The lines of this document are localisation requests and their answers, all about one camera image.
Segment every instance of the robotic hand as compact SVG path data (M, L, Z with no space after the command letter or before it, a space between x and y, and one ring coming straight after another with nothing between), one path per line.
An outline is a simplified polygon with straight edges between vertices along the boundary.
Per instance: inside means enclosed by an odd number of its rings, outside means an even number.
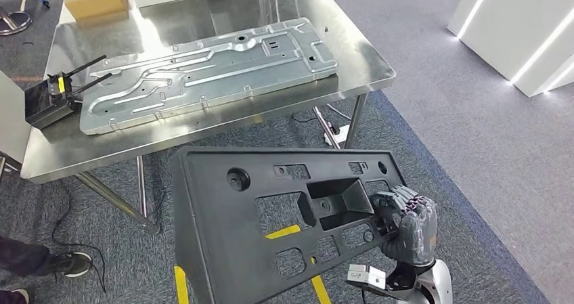
M417 267L432 264L437 241L435 202L404 186L378 192L371 199L387 228L382 253Z
M386 277L373 267L351 265L347 282L401 304L452 304L448 266L435 260L435 202L405 186L377 192L370 198L384 238L380 249L396 260L397 266Z

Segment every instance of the yellow tape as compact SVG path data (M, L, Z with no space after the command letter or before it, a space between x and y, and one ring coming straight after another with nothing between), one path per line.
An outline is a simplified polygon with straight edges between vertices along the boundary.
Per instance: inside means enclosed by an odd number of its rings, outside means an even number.
M58 77L58 89L60 93L63 93L66 89L64 88L64 79L62 77Z
M268 239L280 238L285 235L293 234L301 232L301 228L299 225L292 225L289 227L285 227L282 230L278 230L271 234L266 235L265 237ZM311 258L311 262L315 263L315 258ZM325 288L325 284L323 284L323 280L321 276L315 276L311 279L311 283L313 284L313 288L315 289L315 293L317 293L317 297L319 298L320 304L331 304L331 299L329 298L329 294L327 293L327 288Z
M177 302L179 304L190 304L190 297L187 295L185 271L178 265L173 267L173 271L175 272L175 290L177 291Z
M285 227L282 230L278 230L276 232L268 234L265 237L270 239L270 240L273 240L274 238L280 238L282 236L297 233L297 232L301 232L301 228L299 227L299 225L292 225L289 227Z

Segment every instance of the led light strip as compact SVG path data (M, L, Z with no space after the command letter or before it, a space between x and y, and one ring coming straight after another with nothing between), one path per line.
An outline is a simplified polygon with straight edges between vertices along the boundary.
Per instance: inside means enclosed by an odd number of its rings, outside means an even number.
M462 28L460 29L460 31L458 32L458 34L456 35L457 39L462 39L462 36L464 35L464 33L466 32L466 29L468 28L468 25L470 25L470 23L472 22L472 19L474 18L474 16L477 14L477 11L479 10L481 4L483 3L484 0L477 0L477 3L475 3L474 7L472 8L472 10L470 11L470 13L468 14L468 17L466 18L466 20L464 21L464 24L462 25Z
M552 83L550 83L550 85L548 86L547 89L544 90L543 93L548 93L549 90L553 89L556 87L556 85L558 84L558 82L560 82L563 78L566 77L566 75L568 75L572 69L574 69L574 62L572 62L572 64L570 64L570 66L568 66L568 68L566 68L562 74L558 75L558 77L556 77L556 79L554 79L552 81Z
M526 61L524 66L515 74L515 76L510 80L510 84L515 84L540 56L548 49L548 47L558 38L558 36L568 27L568 25L574 20L574 8L566 15L564 20L558 24L558 26L550 33L550 36L540 45L538 50Z

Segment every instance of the white shoe sole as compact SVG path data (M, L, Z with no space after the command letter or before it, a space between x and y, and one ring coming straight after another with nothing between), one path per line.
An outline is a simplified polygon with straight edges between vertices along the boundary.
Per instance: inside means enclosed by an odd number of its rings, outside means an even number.
M17 290L14 290L14 291L12 291L12 292L18 292L18 293L20 293L20 294L24 297L24 299L26 300L26 303L30 303L30 295L28 295L28 292L26 292L26 290L24 290L24 289L17 289Z
M81 255L81 256L83 256L83 257L86 257L86 259L88 259L90 262L92 262L91 257L90 257L87 253L84 253L84 252L74 252L74 254L76 254L76 255ZM90 268L91 268L91 267L89 267L87 270L84 270L83 272L79 272L79 273L77 273L77 274L64 274L64 276L66 276L66 277L68 277L68 278L79 277L79 276L82 276L83 274L86 274L86 273L90 270Z

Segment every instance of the sneaker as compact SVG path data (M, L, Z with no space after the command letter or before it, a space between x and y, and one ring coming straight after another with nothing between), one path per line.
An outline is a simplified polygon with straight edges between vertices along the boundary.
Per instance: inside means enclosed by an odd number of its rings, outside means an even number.
M91 257L83 252L70 252L54 255L49 259L46 273L61 272L66 277L79 277L87 273L91 266Z
M26 304L30 303L30 296L28 295L28 292L26 292L24 289L13 290L12 292L20 293L20 295L22 295L22 297L24 297L24 299L26 300Z

